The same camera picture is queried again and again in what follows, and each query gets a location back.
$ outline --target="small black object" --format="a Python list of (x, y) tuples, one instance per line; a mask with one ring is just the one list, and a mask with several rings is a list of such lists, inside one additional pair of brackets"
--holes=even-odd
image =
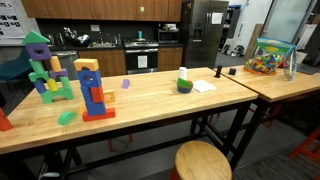
[(237, 70), (235, 68), (230, 68), (229, 74), (230, 75), (236, 75)]
[(217, 73), (216, 73), (216, 75), (215, 75), (214, 77), (216, 77), (216, 78), (220, 78), (221, 69), (222, 69), (222, 66), (221, 66), (221, 65), (219, 65), (219, 66), (218, 66), (218, 69), (217, 69)]

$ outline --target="wooden stool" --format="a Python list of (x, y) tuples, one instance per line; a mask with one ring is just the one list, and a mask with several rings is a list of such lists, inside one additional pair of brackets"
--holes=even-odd
[(171, 180), (232, 179), (226, 157), (214, 146), (202, 141), (189, 141), (178, 150)]

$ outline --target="door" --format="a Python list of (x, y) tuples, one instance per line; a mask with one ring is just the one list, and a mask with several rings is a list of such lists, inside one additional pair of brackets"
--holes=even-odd
[(314, 7), (315, 0), (274, 0), (261, 37), (296, 43), (297, 35)]

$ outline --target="refrigerator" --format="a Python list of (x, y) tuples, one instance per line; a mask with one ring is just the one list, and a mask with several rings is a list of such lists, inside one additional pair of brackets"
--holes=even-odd
[(228, 1), (189, 0), (182, 3), (179, 26), (187, 68), (214, 68), (222, 36)]

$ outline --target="white paper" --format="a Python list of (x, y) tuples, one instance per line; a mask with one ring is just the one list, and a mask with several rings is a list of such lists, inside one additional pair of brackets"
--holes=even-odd
[(148, 56), (138, 56), (138, 68), (148, 67)]
[(206, 91), (213, 91), (216, 90), (217, 87), (214, 85), (208, 83), (205, 80), (198, 80), (198, 81), (193, 81), (193, 88), (200, 93), (206, 92)]
[(221, 24), (223, 13), (212, 13), (211, 24)]

